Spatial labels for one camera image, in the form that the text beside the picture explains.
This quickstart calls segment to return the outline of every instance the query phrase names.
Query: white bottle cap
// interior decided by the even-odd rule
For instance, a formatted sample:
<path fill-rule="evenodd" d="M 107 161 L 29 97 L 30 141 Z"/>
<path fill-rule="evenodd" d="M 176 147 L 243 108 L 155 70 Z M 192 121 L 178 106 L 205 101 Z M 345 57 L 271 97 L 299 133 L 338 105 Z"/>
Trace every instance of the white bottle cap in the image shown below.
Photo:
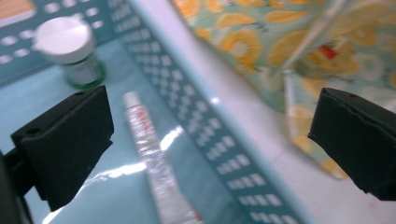
<path fill-rule="evenodd" d="M 94 49 L 90 25 L 73 17 L 46 21 L 35 31 L 34 42 L 55 63 L 76 63 Z"/>
<path fill-rule="evenodd" d="M 139 96 L 134 91 L 129 91 L 129 92 L 125 93 L 123 95 L 123 100 L 124 100 L 124 104 L 125 104 L 125 109 L 129 109 L 136 105 L 141 105 Z"/>

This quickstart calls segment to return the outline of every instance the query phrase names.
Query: white table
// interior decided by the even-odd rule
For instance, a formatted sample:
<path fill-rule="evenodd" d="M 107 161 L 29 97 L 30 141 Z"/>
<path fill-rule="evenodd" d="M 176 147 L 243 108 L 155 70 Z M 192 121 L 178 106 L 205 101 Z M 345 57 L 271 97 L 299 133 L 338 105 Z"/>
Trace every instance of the white table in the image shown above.
<path fill-rule="evenodd" d="M 288 138 L 285 116 L 264 104 L 213 49 L 192 34 L 170 0 L 135 1 L 219 96 L 241 130 L 273 164 L 318 223 L 396 222 L 395 202 L 380 202 L 364 194 L 350 179 L 331 177 L 295 147 Z"/>

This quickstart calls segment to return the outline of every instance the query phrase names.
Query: bottle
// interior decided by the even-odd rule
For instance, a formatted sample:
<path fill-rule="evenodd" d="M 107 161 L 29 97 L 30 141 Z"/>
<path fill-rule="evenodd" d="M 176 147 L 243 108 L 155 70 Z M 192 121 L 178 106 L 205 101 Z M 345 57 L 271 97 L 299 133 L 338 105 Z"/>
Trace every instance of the bottle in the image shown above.
<path fill-rule="evenodd" d="M 141 160 L 146 164 L 148 182 L 162 224 L 202 224 L 177 186 L 173 169 L 161 150 L 147 109 L 134 92 L 124 94 L 126 118 Z"/>
<path fill-rule="evenodd" d="M 96 59 L 90 25 L 74 17 L 44 22 L 35 31 L 36 47 L 59 64 L 67 81 L 78 88 L 97 86 L 105 77 L 104 66 Z"/>

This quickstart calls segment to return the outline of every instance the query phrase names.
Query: white tube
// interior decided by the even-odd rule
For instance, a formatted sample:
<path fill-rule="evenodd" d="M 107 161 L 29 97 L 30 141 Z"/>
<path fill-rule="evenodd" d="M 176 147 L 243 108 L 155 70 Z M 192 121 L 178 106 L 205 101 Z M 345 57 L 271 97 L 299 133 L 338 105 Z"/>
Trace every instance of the white tube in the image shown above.
<path fill-rule="evenodd" d="M 137 94 L 124 94 L 126 118 L 139 156 L 146 164 L 151 192 L 162 224 L 198 224 L 200 216 L 191 208 L 178 189 L 170 163 L 160 149 L 147 109 Z"/>

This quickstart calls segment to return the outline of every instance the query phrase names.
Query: patterned cloth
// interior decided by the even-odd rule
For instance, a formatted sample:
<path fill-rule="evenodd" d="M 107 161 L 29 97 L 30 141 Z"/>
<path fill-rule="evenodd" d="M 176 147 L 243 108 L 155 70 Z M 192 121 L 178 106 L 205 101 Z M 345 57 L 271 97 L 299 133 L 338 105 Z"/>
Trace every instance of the patterned cloth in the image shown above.
<path fill-rule="evenodd" d="M 291 141 L 335 177 L 347 175 L 307 138 L 320 89 L 396 111 L 396 0 L 173 2 L 267 104 L 286 111 Z"/>

